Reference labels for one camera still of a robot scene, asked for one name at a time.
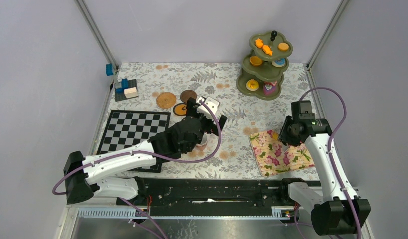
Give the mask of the yellow frosted donut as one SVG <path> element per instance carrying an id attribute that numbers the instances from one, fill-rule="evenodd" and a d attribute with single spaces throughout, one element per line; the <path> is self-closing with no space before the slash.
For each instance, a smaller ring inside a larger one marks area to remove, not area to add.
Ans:
<path id="1" fill-rule="evenodd" d="M 259 83 L 255 79 L 249 79 L 247 80 L 245 86 L 249 91 L 256 91 L 259 88 Z"/>

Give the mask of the round orange biscuit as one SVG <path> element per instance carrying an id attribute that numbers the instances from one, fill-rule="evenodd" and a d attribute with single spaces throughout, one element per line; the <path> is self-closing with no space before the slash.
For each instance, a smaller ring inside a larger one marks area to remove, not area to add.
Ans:
<path id="1" fill-rule="evenodd" d="M 286 51 L 288 51 L 288 50 L 290 49 L 290 45 L 287 44 L 287 43 L 285 43 L 285 42 L 282 42 L 282 43 L 280 43 L 280 44 L 278 45 L 278 49 L 279 49 L 280 51 L 286 52 Z"/>

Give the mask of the small orange cookie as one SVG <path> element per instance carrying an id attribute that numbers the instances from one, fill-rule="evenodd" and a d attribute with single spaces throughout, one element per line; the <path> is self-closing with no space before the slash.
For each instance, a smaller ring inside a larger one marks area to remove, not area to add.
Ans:
<path id="1" fill-rule="evenodd" d="M 268 45 L 263 45 L 261 47 L 261 50 L 263 51 L 264 54 L 272 56 L 273 51 L 271 50 L 271 48 Z"/>

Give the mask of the pink strawberry cake slice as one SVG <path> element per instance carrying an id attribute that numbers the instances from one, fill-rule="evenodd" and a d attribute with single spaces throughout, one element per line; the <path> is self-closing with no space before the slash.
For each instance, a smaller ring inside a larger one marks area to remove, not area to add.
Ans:
<path id="1" fill-rule="evenodd" d="M 278 81 L 275 82 L 265 82 L 266 85 L 271 85 L 273 87 L 275 87 L 278 84 Z"/>

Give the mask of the metal tongs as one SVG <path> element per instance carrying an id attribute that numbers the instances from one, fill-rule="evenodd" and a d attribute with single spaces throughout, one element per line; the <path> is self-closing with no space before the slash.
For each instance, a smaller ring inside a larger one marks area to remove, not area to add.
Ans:
<path id="1" fill-rule="evenodd" d="M 285 142 L 282 142 L 282 152 L 287 152 L 290 149 L 291 145 Z"/>

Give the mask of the blue frosted donut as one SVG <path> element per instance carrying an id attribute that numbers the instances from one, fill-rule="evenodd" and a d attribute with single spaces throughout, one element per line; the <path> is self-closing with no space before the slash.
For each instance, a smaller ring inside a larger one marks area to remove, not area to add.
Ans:
<path id="1" fill-rule="evenodd" d="M 281 67 L 286 65 L 286 59 L 285 58 L 279 58 L 279 59 L 276 59 L 274 61 L 271 61 L 271 64 L 273 66 L 275 66 L 275 67 L 281 68 Z"/>

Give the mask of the dark brown round coaster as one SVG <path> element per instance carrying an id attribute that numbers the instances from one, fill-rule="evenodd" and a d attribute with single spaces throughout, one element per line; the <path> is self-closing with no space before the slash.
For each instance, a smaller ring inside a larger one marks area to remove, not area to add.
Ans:
<path id="1" fill-rule="evenodd" d="M 194 90 L 185 90 L 180 94 L 180 99 L 184 103 L 187 103 L 190 98 L 193 98 L 193 99 L 197 98 L 197 94 Z"/>

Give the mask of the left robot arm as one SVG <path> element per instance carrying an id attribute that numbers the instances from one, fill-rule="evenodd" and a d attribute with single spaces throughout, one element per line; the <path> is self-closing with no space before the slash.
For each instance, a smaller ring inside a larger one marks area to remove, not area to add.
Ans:
<path id="1" fill-rule="evenodd" d="M 80 151 L 69 154 L 63 169 L 63 178 L 52 189 L 65 185 L 62 194 L 68 204 L 77 204 L 93 197 L 131 200 L 140 205 L 146 201 L 145 184 L 138 178 L 119 178 L 115 175 L 127 170 L 154 166 L 159 162 L 182 162 L 201 144 L 206 134 L 221 137 L 225 115 L 216 117 L 220 102 L 211 97 L 190 98 L 186 116 L 173 126 L 139 144 L 101 155 L 83 156 Z"/>

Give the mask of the purple candy packet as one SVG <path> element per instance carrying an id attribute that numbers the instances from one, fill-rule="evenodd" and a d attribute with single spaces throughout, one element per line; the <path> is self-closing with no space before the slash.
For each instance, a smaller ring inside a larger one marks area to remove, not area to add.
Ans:
<path id="1" fill-rule="evenodd" d="M 264 84 L 264 86 L 263 86 L 263 94 L 264 94 L 265 96 L 271 95 L 271 94 L 273 94 L 273 93 L 276 92 L 276 89 L 277 89 L 276 86 L 273 86 L 273 85 L 270 85 L 270 84 Z"/>

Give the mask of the orange bear cookie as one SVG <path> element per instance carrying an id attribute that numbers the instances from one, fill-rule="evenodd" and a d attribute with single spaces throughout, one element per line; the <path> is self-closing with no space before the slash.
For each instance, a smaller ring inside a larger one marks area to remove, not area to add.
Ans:
<path id="1" fill-rule="evenodd" d="M 264 46 L 263 41 L 259 38 L 255 39 L 254 44 L 255 44 L 255 47 L 257 48 L 262 48 Z"/>

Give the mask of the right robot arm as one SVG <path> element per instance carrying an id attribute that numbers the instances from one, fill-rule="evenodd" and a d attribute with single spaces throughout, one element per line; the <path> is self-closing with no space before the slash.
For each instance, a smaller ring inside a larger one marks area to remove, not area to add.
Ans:
<path id="1" fill-rule="evenodd" d="M 341 166 L 333 142 L 333 131 L 327 119 L 317 118 L 311 101 L 291 103 L 291 115 L 287 116 L 280 131 L 283 145 L 304 145 L 313 159 L 322 188 L 316 193 L 302 179 L 282 179 L 278 198 L 281 203 L 296 202 L 311 216 L 315 232 L 325 235 L 362 235 L 362 225 L 371 206 L 352 187 Z"/>

